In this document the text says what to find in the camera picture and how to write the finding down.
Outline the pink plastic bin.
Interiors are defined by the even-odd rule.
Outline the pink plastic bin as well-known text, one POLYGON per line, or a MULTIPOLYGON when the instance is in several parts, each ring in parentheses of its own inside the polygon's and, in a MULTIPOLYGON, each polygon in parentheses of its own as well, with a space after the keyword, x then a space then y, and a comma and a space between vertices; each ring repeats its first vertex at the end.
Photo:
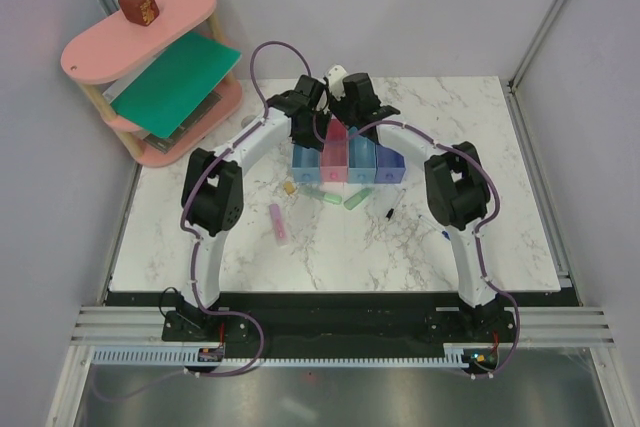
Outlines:
POLYGON ((324 182, 344 183, 348 179, 348 132, 343 124, 332 119, 320 158, 320 173, 324 182))

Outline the light blue plastic bin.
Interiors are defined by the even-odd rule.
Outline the light blue plastic bin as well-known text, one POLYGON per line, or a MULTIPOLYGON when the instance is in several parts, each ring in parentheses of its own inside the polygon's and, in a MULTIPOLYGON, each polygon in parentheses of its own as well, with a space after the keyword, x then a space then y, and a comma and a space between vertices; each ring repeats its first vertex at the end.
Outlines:
POLYGON ((358 135, 357 129, 350 128, 348 136, 348 177, 349 184, 373 184, 375 182, 377 161, 376 144, 370 139, 358 135))

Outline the purple blue plastic bin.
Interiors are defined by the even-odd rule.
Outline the purple blue plastic bin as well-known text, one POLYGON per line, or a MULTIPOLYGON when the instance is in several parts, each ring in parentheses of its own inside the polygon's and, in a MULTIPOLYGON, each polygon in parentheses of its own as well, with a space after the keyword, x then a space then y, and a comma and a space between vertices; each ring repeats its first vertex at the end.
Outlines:
POLYGON ((405 159, 401 154, 381 145, 376 147, 375 184, 400 184, 405 173, 405 159))

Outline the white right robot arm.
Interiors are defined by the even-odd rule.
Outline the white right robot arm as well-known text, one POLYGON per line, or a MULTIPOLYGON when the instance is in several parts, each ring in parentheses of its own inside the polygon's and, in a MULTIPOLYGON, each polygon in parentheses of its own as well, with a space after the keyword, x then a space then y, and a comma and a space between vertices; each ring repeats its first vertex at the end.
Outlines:
POLYGON ((518 339, 517 303, 491 281, 483 256, 480 230, 499 214, 500 198, 475 146, 447 146, 401 122, 397 109, 381 103, 366 73, 348 74, 334 66, 325 80, 329 109, 346 127, 423 166, 427 206, 446 229, 456 263, 460 333, 477 341, 500 326, 518 339), (512 313, 501 299, 515 308, 512 313))

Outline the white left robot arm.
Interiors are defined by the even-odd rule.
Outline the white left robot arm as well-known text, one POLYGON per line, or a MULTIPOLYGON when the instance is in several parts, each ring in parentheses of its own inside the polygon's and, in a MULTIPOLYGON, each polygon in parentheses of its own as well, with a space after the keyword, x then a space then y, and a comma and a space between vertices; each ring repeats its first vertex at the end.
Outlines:
POLYGON ((303 75, 295 87, 271 97, 263 115, 227 144, 189 157, 180 227, 194 236, 188 278, 173 311, 165 315, 165 342, 222 341, 218 332, 232 314, 214 308, 221 294, 220 270, 229 232, 244 209, 243 177, 286 139, 311 147, 312 121, 326 98, 326 84, 303 75))

